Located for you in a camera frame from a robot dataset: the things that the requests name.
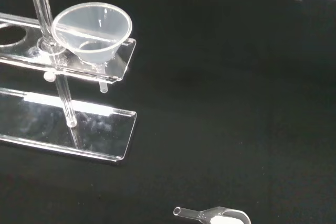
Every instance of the circular hole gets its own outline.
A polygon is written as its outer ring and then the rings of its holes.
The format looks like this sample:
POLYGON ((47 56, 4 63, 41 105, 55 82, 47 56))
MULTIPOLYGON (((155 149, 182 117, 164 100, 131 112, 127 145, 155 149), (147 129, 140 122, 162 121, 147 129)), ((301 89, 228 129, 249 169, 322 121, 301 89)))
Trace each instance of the circular hole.
POLYGON ((180 212, 181 212, 180 207, 176 207, 176 208, 174 209, 174 211, 173 211, 174 215, 179 215, 180 212))
POLYGON ((16 45, 27 36, 25 28, 12 24, 0 25, 0 47, 16 45))

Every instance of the acrylic stand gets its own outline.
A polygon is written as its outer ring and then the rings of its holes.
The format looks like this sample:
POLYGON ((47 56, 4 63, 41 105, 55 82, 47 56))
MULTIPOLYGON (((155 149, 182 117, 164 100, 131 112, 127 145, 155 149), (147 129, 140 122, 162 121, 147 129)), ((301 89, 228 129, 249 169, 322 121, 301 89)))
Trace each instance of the acrylic stand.
POLYGON ((59 97, 0 88, 7 124, 0 140, 89 158, 120 161, 125 157, 136 112, 74 101, 67 76, 100 83, 121 81, 136 41, 126 39, 114 58, 97 69, 57 44, 51 33, 48 0, 33 0, 38 20, 0 13, 0 31, 19 29, 22 37, 0 44, 0 62, 45 72, 59 97))

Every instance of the black background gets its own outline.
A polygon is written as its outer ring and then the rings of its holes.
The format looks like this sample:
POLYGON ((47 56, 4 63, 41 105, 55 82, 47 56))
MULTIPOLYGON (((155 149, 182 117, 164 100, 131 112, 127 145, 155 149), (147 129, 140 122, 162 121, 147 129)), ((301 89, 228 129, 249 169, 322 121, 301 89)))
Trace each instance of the black background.
MULTIPOLYGON (((50 0, 53 15, 106 2, 138 42, 109 93, 134 110, 118 165, 0 145, 0 223, 187 223, 174 207, 223 206, 252 223, 336 222, 335 0, 50 0)), ((32 0, 0 12, 35 17, 32 0)), ((0 65, 2 87, 56 94, 41 72, 0 65)))

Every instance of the clear acrylic shelf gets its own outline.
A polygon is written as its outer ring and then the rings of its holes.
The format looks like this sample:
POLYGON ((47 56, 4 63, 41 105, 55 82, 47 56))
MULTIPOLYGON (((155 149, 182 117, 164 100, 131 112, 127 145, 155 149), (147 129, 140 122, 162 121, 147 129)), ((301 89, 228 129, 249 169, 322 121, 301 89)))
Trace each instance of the clear acrylic shelf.
POLYGON ((4 26, 21 27, 26 36, 13 44, 0 45, 0 62, 91 81, 114 83, 122 80, 136 45, 135 39, 124 41, 114 58, 104 64, 104 71, 101 65, 83 62, 68 50, 59 55, 60 64, 56 69, 50 57, 37 46, 42 37, 38 20, 0 13, 0 29, 4 26))
POLYGON ((78 124, 67 126, 59 97, 0 88, 0 141, 117 162, 124 159, 136 112, 72 101, 78 124))

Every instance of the vertical support rod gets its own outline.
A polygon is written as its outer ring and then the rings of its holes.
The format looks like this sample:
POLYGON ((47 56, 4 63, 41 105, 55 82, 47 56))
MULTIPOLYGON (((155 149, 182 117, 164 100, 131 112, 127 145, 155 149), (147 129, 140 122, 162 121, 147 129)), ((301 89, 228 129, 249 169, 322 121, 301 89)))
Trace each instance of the vertical support rod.
MULTIPOLYGON (((53 47, 56 46, 56 42, 54 41, 50 30, 53 21, 49 0, 33 0, 33 2, 43 35, 44 47, 48 50, 48 53, 52 54, 53 47)), ((75 127, 77 125, 77 119, 75 111, 72 107, 71 94, 66 76, 57 75, 56 88, 58 91, 58 95, 62 101, 63 111, 66 117, 67 125, 69 127, 75 127)))

